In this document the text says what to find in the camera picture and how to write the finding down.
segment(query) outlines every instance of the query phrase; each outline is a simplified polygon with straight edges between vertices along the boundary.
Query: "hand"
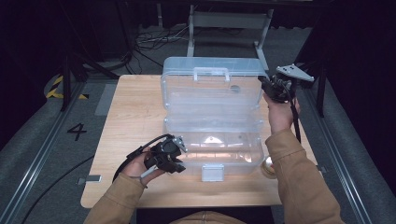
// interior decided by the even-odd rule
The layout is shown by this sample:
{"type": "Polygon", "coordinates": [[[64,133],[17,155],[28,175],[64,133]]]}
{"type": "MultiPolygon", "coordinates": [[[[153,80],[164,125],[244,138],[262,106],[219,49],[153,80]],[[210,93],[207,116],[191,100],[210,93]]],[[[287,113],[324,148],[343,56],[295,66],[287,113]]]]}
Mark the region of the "hand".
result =
{"type": "MultiPolygon", "coordinates": [[[[265,101],[268,103],[268,120],[271,126],[271,134],[278,133],[282,130],[289,129],[293,123],[293,114],[291,112],[290,103],[276,103],[267,95],[263,95],[265,101]]],[[[293,99],[297,112],[300,113],[300,105],[297,97],[293,99]]]]}
{"type": "MultiPolygon", "coordinates": [[[[147,168],[145,166],[145,159],[149,158],[150,147],[146,147],[143,149],[143,153],[136,157],[133,161],[129,162],[128,165],[125,166],[125,168],[121,171],[123,174],[126,174],[128,176],[141,176],[143,173],[147,171],[147,168]]],[[[141,179],[141,183],[146,186],[149,181],[152,179],[163,175],[165,171],[163,170],[155,170],[151,174],[146,175],[141,179]]]]}

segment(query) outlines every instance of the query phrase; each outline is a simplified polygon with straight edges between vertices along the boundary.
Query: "person's left hand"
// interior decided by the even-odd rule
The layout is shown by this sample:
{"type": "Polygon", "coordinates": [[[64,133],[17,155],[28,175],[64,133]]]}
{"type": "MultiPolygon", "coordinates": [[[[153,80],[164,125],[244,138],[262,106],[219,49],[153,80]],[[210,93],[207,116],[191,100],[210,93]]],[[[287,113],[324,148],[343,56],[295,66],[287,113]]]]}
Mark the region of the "person's left hand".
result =
{"type": "MultiPolygon", "coordinates": [[[[143,153],[138,157],[134,158],[133,161],[129,162],[128,165],[126,165],[121,172],[125,175],[133,177],[141,176],[143,173],[145,173],[147,171],[147,168],[145,166],[145,159],[150,157],[149,150],[150,147],[146,147],[145,149],[143,149],[143,153]]],[[[141,183],[146,186],[149,181],[160,175],[163,175],[164,173],[165,171],[157,169],[151,172],[151,174],[143,177],[141,179],[141,183]]]]}

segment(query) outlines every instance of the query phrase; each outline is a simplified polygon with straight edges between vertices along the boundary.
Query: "wooden table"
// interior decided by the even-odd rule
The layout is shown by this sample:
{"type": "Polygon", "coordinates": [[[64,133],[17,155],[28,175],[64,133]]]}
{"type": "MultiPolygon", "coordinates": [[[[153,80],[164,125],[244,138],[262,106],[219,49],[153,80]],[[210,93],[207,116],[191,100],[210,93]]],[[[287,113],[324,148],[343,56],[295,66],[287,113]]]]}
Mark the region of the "wooden table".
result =
{"type": "MultiPolygon", "coordinates": [[[[122,76],[106,119],[96,150],[90,175],[101,175],[100,183],[86,183],[81,198],[84,207],[91,208],[111,185],[113,175],[125,156],[151,139],[163,134],[161,76],[122,76]]],[[[262,115],[268,109],[261,100],[262,115]]],[[[268,123],[263,125],[261,138],[270,135],[268,123]]],[[[302,144],[308,158],[317,164],[301,128],[302,144]]],[[[268,149],[262,141],[264,155],[268,149]]],[[[202,182],[199,175],[165,174],[148,184],[138,207],[208,207],[259,206],[281,204],[277,180],[266,177],[260,167],[249,175],[226,175],[223,182],[202,182]]]]}

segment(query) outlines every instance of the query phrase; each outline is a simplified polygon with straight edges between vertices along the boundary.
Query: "metal stand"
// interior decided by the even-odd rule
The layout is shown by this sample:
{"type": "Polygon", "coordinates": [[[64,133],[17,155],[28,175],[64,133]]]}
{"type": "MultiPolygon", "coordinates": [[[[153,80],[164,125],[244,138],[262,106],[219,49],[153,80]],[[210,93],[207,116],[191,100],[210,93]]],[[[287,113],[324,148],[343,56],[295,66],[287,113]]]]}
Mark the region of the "metal stand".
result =
{"type": "Polygon", "coordinates": [[[71,95],[72,95],[71,73],[74,75],[77,82],[85,82],[88,79],[88,74],[85,71],[85,68],[82,66],[84,63],[86,63],[87,65],[94,68],[98,72],[101,72],[112,79],[120,78],[119,76],[108,71],[98,63],[93,62],[80,54],[67,53],[66,56],[64,57],[64,64],[63,64],[64,103],[62,104],[61,111],[65,111],[71,101],[71,95]]]}
{"type": "Polygon", "coordinates": [[[262,45],[270,27],[271,19],[274,13],[269,9],[266,14],[246,14],[246,13],[223,13],[223,12],[201,12],[195,11],[195,7],[190,7],[189,19],[189,47],[187,57],[193,57],[194,54],[194,27],[223,27],[223,28],[241,28],[241,29],[261,29],[262,36],[259,41],[255,41],[255,49],[258,58],[262,61],[265,71],[268,71],[268,64],[265,60],[262,45]]]}

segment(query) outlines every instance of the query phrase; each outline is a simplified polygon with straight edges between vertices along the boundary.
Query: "small white object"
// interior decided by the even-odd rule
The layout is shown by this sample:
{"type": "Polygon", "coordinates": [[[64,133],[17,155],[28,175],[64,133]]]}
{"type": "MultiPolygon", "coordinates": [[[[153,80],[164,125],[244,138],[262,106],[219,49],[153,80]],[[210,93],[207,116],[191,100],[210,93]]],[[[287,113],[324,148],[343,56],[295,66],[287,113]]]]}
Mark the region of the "small white object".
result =
{"type": "Polygon", "coordinates": [[[202,181],[224,181],[223,164],[206,164],[202,166],[202,181]]]}
{"type": "Polygon", "coordinates": [[[151,174],[155,170],[157,170],[158,167],[156,165],[151,166],[145,173],[143,173],[140,177],[144,178],[145,176],[151,174]]]}

